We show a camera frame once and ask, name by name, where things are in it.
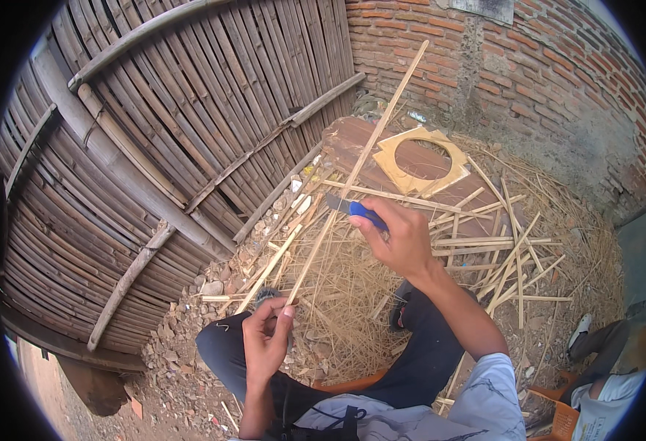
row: woven bamboo wall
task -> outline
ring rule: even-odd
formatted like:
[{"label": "woven bamboo wall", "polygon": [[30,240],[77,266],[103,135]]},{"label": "woven bamboo wall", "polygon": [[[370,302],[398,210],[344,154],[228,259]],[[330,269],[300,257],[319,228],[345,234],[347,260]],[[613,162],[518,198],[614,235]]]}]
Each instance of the woven bamboo wall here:
[{"label": "woven bamboo wall", "polygon": [[[122,35],[176,6],[69,0],[53,21],[48,47],[67,82]],[[353,75],[343,0],[254,0],[161,31],[89,84],[101,112],[190,200],[297,108]],[[349,113],[353,98],[348,91],[298,128],[283,130],[204,199],[200,212],[233,236],[321,130]],[[0,129],[5,176],[50,104],[27,63]],[[38,165],[13,197],[1,295],[45,327],[87,341],[159,217],[115,184],[65,121],[36,150]],[[132,285],[100,346],[137,354],[168,302],[212,259],[176,233]]]}]

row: plywood piece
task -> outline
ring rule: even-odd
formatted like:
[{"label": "plywood piece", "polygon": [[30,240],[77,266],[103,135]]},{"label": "plywood piece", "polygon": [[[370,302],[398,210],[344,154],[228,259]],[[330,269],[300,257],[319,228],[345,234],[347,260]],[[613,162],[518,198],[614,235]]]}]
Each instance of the plywood piece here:
[{"label": "plywood piece", "polygon": [[[444,148],[451,157],[451,169],[448,174],[440,179],[421,179],[404,172],[396,164],[396,149],[405,140],[429,141]],[[416,192],[420,193],[422,198],[430,198],[470,174],[464,167],[468,163],[465,154],[440,130],[429,132],[425,127],[417,127],[381,140],[377,145],[381,151],[372,155],[374,160],[405,195]]]},{"label": "plywood piece", "polygon": [[[336,169],[349,173],[357,162],[357,158],[360,156],[365,143],[369,140],[373,129],[373,124],[353,116],[339,118],[323,130],[323,151],[329,155]],[[384,130],[381,133],[383,138],[391,136],[393,136],[393,133],[389,130]],[[375,154],[379,151],[379,148],[375,146],[371,153]],[[399,144],[396,151],[396,163],[402,170],[423,179],[438,179],[451,169],[451,160],[449,158],[442,157],[440,154],[422,147],[412,140],[404,140]],[[389,179],[371,157],[367,158],[357,178],[360,184],[364,184],[364,186],[371,189],[400,194],[394,182]],[[468,177],[434,194],[428,200],[446,205],[456,205],[480,187],[484,187],[485,190],[476,198],[470,200],[467,205],[464,205],[463,210],[473,211],[489,204],[498,204],[499,200],[494,193],[475,172],[470,172]],[[424,212],[428,216],[432,214],[430,211],[424,210]],[[528,223],[521,212],[520,205],[514,207],[514,213],[520,224],[526,225]],[[509,228],[509,217],[506,211],[502,209],[501,214],[500,227],[501,225],[507,225]],[[493,219],[470,219],[467,222],[463,222],[463,219],[461,219],[458,225],[458,235],[467,237],[490,236],[493,224]]]}]

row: sleeve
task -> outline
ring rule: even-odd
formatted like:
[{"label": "sleeve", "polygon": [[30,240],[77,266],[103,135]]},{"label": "sleeve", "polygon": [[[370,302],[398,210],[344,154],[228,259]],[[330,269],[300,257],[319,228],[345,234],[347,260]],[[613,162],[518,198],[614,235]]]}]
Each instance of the sleeve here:
[{"label": "sleeve", "polygon": [[627,399],[636,396],[646,378],[646,370],[627,375],[610,375],[604,382],[600,396],[600,401],[614,401],[616,399]]},{"label": "sleeve", "polygon": [[481,357],[448,414],[454,423],[525,440],[514,367],[505,354]]}]

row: white shirt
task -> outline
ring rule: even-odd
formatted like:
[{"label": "white shirt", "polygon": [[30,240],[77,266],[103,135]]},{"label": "white shirt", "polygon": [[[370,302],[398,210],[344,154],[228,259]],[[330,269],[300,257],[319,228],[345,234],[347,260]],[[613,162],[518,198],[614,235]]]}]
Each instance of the white shirt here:
[{"label": "white shirt", "polygon": [[610,375],[597,399],[590,398],[592,383],[575,388],[571,406],[580,407],[572,441],[602,441],[617,427],[646,378],[646,370]]},{"label": "white shirt", "polygon": [[[352,394],[325,399],[315,407],[336,417],[345,416],[347,406],[366,410],[367,415],[357,421],[361,441],[525,441],[524,418],[514,384],[509,357],[490,354],[477,361],[448,419],[428,406],[394,409],[382,401]],[[334,421],[310,409],[296,421],[296,426],[322,430]]]}]

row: plywood with circular hole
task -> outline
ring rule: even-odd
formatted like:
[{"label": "plywood with circular hole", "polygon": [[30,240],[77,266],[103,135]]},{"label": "plywood with circular hole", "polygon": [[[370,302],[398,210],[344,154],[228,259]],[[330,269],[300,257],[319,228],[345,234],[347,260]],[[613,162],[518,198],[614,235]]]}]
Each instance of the plywood with circular hole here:
[{"label": "plywood with circular hole", "polygon": [[[406,140],[424,140],[442,147],[451,157],[451,169],[439,179],[421,179],[404,172],[396,164],[396,148]],[[419,193],[423,198],[429,198],[440,190],[460,181],[470,174],[465,168],[468,159],[458,146],[451,143],[440,130],[429,132],[424,127],[413,128],[398,135],[388,137],[377,143],[380,152],[372,155],[376,163],[386,173],[396,187],[404,194]]]}]

